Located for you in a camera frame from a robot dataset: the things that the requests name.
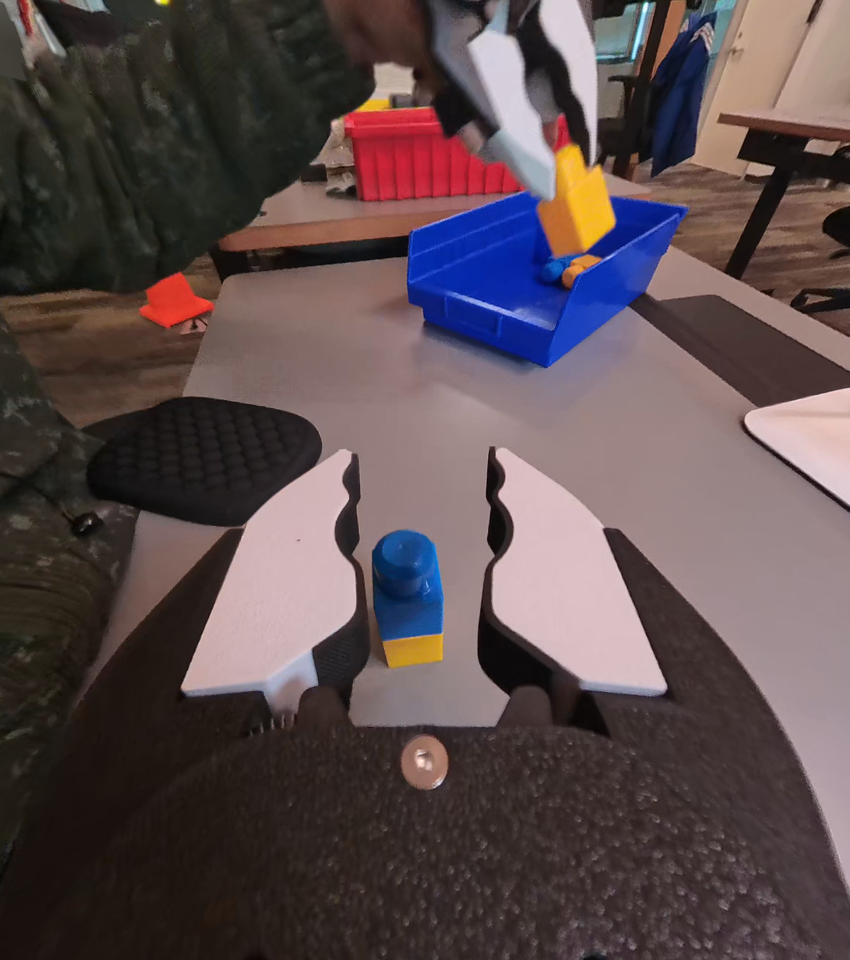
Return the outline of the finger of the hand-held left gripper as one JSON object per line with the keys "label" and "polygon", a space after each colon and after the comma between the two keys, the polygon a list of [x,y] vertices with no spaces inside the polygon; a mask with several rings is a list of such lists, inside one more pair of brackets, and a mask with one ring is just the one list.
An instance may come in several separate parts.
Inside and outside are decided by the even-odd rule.
{"label": "finger of the hand-held left gripper", "polygon": [[590,1],[541,1],[538,22],[552,98],[587,167],[599,157],[599,81]]}
{"label": "finger of the hand-held left gripper", "polygon": [[529,99],[526,65],[507,19],[492,18],[467,45],[494,121],[486,152],[540,200],[555,196],[555,162],[541,117]]}

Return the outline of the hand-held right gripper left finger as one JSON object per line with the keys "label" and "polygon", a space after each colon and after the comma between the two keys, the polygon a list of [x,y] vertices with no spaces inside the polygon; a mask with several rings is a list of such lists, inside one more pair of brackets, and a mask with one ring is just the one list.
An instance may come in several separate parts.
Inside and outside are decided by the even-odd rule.
{"label": "hand-held right gripper left finger", "polygon": [[314,650],[366,614],[357,539],[359,459],[338,450],[247,522],[181,683],[190,698],[257,692],[296,712],[319,685]]}

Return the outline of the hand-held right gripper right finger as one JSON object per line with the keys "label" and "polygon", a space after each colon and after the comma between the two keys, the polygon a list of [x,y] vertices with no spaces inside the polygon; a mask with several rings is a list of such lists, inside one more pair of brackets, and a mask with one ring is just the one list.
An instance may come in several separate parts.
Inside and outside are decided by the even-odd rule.
{"label": "hand-held right gripper right finger", "polygon": [[601,521],[505,447],[488,454],[492,558],[479,626],[581,690],[665,694],[667,683]]}

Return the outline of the blue plastic bin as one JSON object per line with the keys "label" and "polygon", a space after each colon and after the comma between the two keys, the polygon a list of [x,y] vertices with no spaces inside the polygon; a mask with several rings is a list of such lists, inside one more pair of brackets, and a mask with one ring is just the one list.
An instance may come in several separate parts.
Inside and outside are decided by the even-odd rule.
{"label": "blue plastic bin", "polygon": [[547,368],[647,292],[687,208],[613,197],[599,262],[567,289],[542,278],[536,205],[514,193],[414,230],[407,294],[427,323]]}

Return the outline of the person's left hand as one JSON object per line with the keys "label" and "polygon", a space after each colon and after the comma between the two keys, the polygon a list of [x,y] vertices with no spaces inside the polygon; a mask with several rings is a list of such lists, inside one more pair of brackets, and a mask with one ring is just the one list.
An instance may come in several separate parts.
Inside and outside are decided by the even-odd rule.
{"label": "person's left hand", "polygon": [[409,68],[434,90],[441,85],[431,54],[430,26],[416,1],[323,1],[337,38],[361,69]]}

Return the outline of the red plastic bin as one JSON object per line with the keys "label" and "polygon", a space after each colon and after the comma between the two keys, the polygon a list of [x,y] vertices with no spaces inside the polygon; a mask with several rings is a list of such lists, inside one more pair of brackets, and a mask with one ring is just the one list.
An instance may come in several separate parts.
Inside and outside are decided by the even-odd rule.
{"label": "red plastic bin", "polygon": [[366,202],[509,194],[524,189],[489,142],[471,153],[445,138],[429,107],[354,111],[344,116]]}

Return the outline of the blue jacket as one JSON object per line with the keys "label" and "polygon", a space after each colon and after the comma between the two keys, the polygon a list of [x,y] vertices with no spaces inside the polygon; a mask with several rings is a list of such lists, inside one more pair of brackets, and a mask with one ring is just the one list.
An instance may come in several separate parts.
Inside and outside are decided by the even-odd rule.
{"label": "blue jacket", "polygon": [[649,89],[650,176],[695,154],[717,14],[693,14],[657,67]]}

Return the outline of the black textured pad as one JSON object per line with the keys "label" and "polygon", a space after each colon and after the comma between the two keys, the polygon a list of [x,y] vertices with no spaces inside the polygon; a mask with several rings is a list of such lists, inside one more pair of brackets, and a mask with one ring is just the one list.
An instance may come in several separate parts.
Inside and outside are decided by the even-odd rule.
{"label": "black textured pad", "polygon": [[179,397],[85,428],[104,441],[87,469],[101,500],[182,522],[238,527],[322,453],[304,417],[266,406]]}

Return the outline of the wooden-edged grey table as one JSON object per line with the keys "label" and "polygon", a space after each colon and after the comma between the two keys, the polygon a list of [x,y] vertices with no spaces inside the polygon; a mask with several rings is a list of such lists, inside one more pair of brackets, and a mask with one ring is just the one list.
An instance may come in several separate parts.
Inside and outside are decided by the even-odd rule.
{"label": "wooden-edged grey table", "polygon": [[505,198],[496,194],[368,202],[334,198],[320,183],[298,182],[269,198],[254,221],[217,245],[237,254],[398,238]]}

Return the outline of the wooden desk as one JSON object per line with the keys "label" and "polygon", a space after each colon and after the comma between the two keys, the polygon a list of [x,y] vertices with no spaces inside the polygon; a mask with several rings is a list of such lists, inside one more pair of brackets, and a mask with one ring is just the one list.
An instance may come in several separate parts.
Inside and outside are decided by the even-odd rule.
{"label": "wooden desk", "polygon": [[808,148],[813,141],[850,148],[850,104],[804,113],[778,108],[725,111],[719,114],[718,122],[745,130],[739,160],[771,169],[724,269],[727,275],[740,280],[795,178],[817,178],[850,186],[847,155],[840,150],[826,155]]}

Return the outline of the orange traffic cone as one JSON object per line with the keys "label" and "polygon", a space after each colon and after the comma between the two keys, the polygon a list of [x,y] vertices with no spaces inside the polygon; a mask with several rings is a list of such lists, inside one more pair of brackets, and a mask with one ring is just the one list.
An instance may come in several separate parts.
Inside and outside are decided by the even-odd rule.
{"label": "orange traffic cone", "polygon": [[215,304],[194,292],[191,283],[180,271],[155,283],[145,291],[140,315],[163,330],[181,325],[194,326],[215,310]]}

